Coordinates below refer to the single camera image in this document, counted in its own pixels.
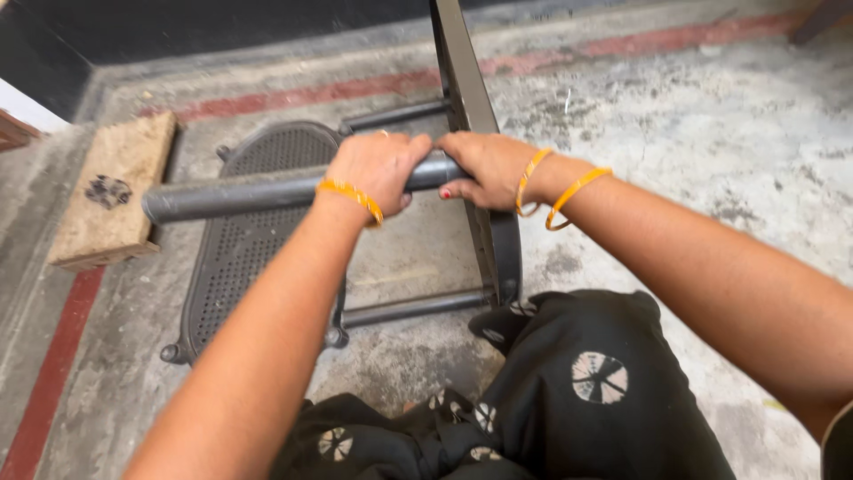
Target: hand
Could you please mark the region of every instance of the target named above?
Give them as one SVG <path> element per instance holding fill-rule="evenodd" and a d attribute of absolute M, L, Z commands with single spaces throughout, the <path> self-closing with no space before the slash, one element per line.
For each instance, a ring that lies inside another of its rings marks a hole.
<path fill-rule="evenodd" d="M 326 177 L 354 185 L 372 198 L 388 218 L 412 202 L 411 194 L 403 193 L 403 187 L 430 149 L 432 140 L 427 135 L 409 138 L 405 133 L 377 131 L 349 137 L 340 145 Z M 337 196 L 333 192 L 321 193 Z M 366 208 L 361 210 L 371 218 Z"/>
<path fill-rule="evenodd" d="M 498 133 L 448 133 L 436 142 L 436 146 L 474 177 L 442 185 L 438 189 L 439 196 L 462 197 L 478 207 L 495 210 L 515 210 L 519 181 L 539 151 L 537 147 Z M 576 178 L 576 172 L 591 167 L 583 160 L 556 153 L 548 155 L 531 175 L 522 204 L 552 203 L 555 191 L 558 196 Z"/>

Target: metal rod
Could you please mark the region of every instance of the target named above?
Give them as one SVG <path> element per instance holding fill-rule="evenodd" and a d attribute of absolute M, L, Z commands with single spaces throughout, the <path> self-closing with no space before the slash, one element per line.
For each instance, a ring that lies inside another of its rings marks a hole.
<path fill-rule="evenodd" d="M 453 293 L 423 296 L 394 303 L 344 310 L 340 323 L 345 328 L 378 324 L 391 320 L 407 319 L 430 313 L 452 312 L 465 308 L 488 305 L 490 292 L 483 289 L 463 290 Z"/>
<path fill-rule="evenodd" d="M 314 201 L 314 186 L 326 167 L 167 184 L 142 196 L 142 211 L 155 224 L 304 207 Z M 442 150 L 434 150 L 412 172 L 406 191 L 438 188 L 468 174 Z"/>
<path fill-rule="evenodd" d="M 449 107 L 450 100 L 442 98 L 432 102 L 416 103 L 414 105 L 406 105 L 405 107 L 360 115 L 357 117 L 343 119 L 340 122 L 339 131 L 342 135 L 351 135 L 356 130 L 375 128 L 377 126 L 413 120 L 429 115 L 443 114 Z"/>

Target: black pants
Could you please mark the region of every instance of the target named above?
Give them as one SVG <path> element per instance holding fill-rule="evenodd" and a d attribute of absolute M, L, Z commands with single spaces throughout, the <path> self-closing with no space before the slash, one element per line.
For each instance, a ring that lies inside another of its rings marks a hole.
<path fill-rule="evenodd" d="M 648 294 L 545 293 L 469 324 L 507 357 L 474 403 L 444 389 L 396 419 L 306 403 L 273 478 L 734 478 Z"/>

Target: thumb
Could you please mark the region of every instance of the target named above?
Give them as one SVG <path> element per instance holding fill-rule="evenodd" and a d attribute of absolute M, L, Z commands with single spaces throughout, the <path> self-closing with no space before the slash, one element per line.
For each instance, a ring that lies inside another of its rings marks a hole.
<path fill-rule="evenodd" d="M 464 198 L 479 205 L 485 198 L 483 187 L 471 179 L 457 179 L 438 188 L 438 196 L 443 199 Z"/>

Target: gray cement floor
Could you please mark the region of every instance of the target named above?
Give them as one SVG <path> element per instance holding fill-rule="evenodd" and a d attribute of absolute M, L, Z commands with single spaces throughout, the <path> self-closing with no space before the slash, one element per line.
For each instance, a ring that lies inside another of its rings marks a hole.
<path fill-rule="evenodd" d="M 480 58 L 512 56 L 584 39 L 711 21 L 734 3 L 692 2 L 583 20 L 478 33 Z M 738 15 L 779 8 L 738 3 Z M 611 165 L 623 179 L 709 214 L 853 285 L 853 31 L 801 50 L 784 38 L 702 46 L 630 59 L 575 61 L 486 80 L 502 132 Z M 114 85 L 96 122 L 0 155 L 0 461 L 15 435 L 72 274 L 44 267 L 69 185 L 97 125 L 149 104 L 181 104 L 434 64 L 429 44 L 340 56 L 190 70 Z M 564 110 L 571 90 L 568 112 Z M 431 89 L 186 125 L 169 181 L 211 178 L 219 144 L 237 145 L 269 123 L 343 116 L 432 98 Z M 446 130 L 442 120 L 400 126 Z M 546 232 L 521 221 L 525 293 L 645 287 L 574 228 Z M 203 224 L 156 232 L 162 253 L 110 266 L 92 308 L 37 478 L 115 478 L 160 407 L 189 371 L 158 358 L 177 338 Z M 349 269 L 348 306 L 479 284 L 459 202 L 434 193 L 368 231 Z M 452 383 L 474 397 L 502 365 L 473 338 L 475 311 L 351 331 L 344 350 L 318 359 L 308 396 L 352 392 L 385 414 Z M 818 478 L 818 447 L 787 412 L 664 309 L 664 333 L 740 478 Z"/>

